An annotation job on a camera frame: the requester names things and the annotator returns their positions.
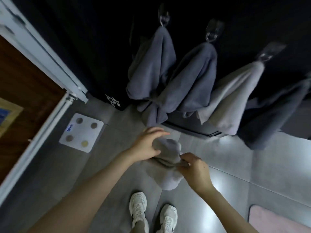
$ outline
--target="door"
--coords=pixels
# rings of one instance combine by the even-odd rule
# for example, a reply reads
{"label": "door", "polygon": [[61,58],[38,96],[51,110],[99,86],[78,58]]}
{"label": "door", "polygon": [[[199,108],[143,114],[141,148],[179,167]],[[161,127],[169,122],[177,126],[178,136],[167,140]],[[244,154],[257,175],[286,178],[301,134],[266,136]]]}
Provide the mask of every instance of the door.
{"label": "door", "polygon": [[0,36],[0,184],[64,94]]}

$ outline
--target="sneaker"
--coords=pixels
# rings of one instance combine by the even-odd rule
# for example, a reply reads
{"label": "sneaker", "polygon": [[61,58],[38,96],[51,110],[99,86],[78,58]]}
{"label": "sneaker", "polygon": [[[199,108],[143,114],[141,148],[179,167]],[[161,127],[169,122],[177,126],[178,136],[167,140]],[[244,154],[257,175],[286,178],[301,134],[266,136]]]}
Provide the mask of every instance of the sneaker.
{"label": "sneaker", "polygon": [[164,205],[160,213],[161,230],[157,233],[173,233],[177,225],[177,209],[169,204]]}
{"label": "sneaker", "polygon": [[145,217],[147,208],[147,198],[143,192],[134,193],[130,199],[130,213],[133,218],[132,228],[138,221],[143,221],[145,224],[145,233],[149,233],[148,221]]}

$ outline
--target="left hand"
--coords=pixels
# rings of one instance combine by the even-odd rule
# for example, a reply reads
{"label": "left hand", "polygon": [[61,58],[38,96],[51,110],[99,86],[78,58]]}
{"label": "left hand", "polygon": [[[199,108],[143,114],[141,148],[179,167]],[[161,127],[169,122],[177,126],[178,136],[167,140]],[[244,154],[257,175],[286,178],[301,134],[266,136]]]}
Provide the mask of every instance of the left hand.
{"label": "left hand", "polygon": [[152,147],[153,140],[169,134],[161,127],[146,128],[127,151],[133,156],[134,162],[152,158],[161,153]]}

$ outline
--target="pink bath mat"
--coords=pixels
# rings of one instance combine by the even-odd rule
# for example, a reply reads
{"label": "pink bath mat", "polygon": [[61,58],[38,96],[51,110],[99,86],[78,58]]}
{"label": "pink bath mat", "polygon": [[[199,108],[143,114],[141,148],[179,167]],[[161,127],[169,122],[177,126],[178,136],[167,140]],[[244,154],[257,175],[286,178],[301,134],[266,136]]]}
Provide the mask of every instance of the pink bath mat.
{"label": "pink bath mat", "polygon": [[259,233],[311,233],[311,228],[276,215],[258,205],[250,208],[248,222]]}

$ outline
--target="shoelace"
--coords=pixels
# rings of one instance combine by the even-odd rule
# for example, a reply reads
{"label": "shoelace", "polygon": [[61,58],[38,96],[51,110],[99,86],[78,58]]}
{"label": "shoelace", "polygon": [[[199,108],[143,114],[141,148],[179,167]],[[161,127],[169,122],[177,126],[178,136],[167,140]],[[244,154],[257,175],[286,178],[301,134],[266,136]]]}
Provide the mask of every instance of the shoelace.
{"label": "shoelace", "polygon": [[134,211],[133,211],[133,219],[137,219],[137,218],[142,218],[144,216],[144,210],[142,208],[142,204],[134,204],[133,206]]}
{"label": "shoelace", "polygon": [[170,216],[166,216],[164,219],[164,232],[165,233],[173,233],[173,218]]}

